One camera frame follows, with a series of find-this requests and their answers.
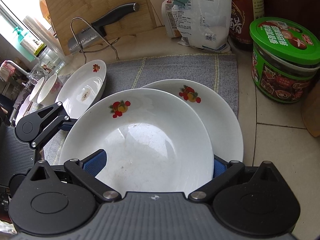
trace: orange bottle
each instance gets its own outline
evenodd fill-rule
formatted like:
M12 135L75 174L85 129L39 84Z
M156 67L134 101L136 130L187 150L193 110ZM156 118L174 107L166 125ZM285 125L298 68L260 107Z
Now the orange bottle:
M46 19L47 22L51 25L50 14L45 0L40 0L40 10L42 12L43 18Z

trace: kitchen knife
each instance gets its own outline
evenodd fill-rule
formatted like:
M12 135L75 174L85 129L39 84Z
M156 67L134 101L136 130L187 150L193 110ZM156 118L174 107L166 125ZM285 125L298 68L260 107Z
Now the kitchen knife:
M112 23L117 22L122 17L126 16L129 13L139 11L139 4L134 3L126 3L119 5L118 7L113 8L111 11L107 12L104 16L99 18L98 20L91 23L91 26L103 37L105 37L106 31L104 30L105 25L109 25ZM90 44L94 43L100 37L95 33L92 28L89 26L79 33L76 34L78 41L81 43L82 47L85 48ZM68 41L68 48L69 51L73 54L80 50L78 43L76 42L75 38L72 37Z

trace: white cup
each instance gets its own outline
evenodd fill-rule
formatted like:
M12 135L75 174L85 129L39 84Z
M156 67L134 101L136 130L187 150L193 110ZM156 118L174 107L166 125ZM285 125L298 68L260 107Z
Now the white cup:
M35 85L35 87L33 88L30 97L29 97L29 101L36 103L38 96L40 94L40 91L42 89L42 87L44 86L45 81L44 81L44 77L42 77L38 83Z
M58 75L52 75L42 87L37 103L44 106L52 105L56 101L62 86L62 82L58 78Z

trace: soy sauce bottle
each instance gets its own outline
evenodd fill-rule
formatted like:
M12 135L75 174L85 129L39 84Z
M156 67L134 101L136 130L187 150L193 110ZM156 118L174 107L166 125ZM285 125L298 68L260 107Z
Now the soy sauce bottle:
M252 50L250 23L264 17L263 0L232 0L229 35L236 47Z

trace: plastic jar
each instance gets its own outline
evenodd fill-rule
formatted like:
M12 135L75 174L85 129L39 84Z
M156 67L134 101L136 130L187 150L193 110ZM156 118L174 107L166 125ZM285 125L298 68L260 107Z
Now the plastic jar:
M297 102L320 68L320 41L303 26L264 17L250 24L252 78L268 97Z
M38 59L39 64L44 68L44 70L47 70L50 75L57 74L65 65L65 62L48 47L38 55Z

